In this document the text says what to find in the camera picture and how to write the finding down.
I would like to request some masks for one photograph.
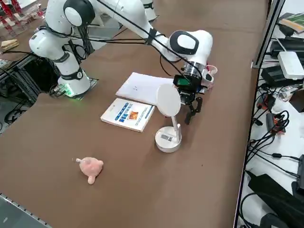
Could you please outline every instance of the red object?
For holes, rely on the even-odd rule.
[[[13,5],[16,12],[21,13],[21,7],[17,0],[11,0],[11,4]]]
[[[14,30],[12,29],[12,27],[8,24],[8,22],[2,16],[0,16],[0,20],[1,20],[2,24],[3,24],[3,26],[5,27],[5,29],[9,32],[9,34],[11,36],[15,36],[16,33],[14,32]]]
[[[37,12],[37,15],[40,16],[40,17],[43,15],[43,11],[41,10],[40,6],[39,6],[39,10]]]
[[[3,2],[3,0],[0,0],[0,4],[1,4],[1,7],[2,7],[3,11],[5,12],[5,14],[9,17],[9,19],[11,21],[14,21],[15,18],[13,16],[13,13],[11,12],[10,8]]]

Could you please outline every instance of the white desk lamp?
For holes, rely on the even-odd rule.
[[[156,105],[161,114],[171,117],[173,127],[159,129],[155,135],[158,149],[171,153],[179,149],[181,143],[181,125],[176,121],[176,115],[181,109],[181,97],[171,84],[163,84],[157,90]]]

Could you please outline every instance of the pink plush toy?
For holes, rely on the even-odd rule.
[[[100,171],[103,169],[104,162],[96,158],[86,157],[84,159],[76,159],[76,162],[80,163],[80,170],[88,176],[87,182],[94,184],[95,178],[98,176]]]

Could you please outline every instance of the brown table surface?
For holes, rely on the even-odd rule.
[[[82,63],[97,86],[82,101],[38,101],[0,137],[0,192],[55,228],[226,228],[233,226],[256,72],[250,62],[265,23],[264,0],[156,0],[154,27],[170,35],[205,29],[215,87],[182,146],[160,152],[154,134],[170,124],[155,110],[143,133],[100,121],[132,72],[166,76],[152,47],[111,45]],[[125,31],[120,38],[134,38]],[[165,67],[171,72],[168,64]],[[104,161],[94,185],[72,158]]]

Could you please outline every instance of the notebook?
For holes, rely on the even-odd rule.
[[[162,84],[172,83],[172,78],[153,77],[133,72],[116,92],[116,95],[146,104],[156,105],[157,89]]]

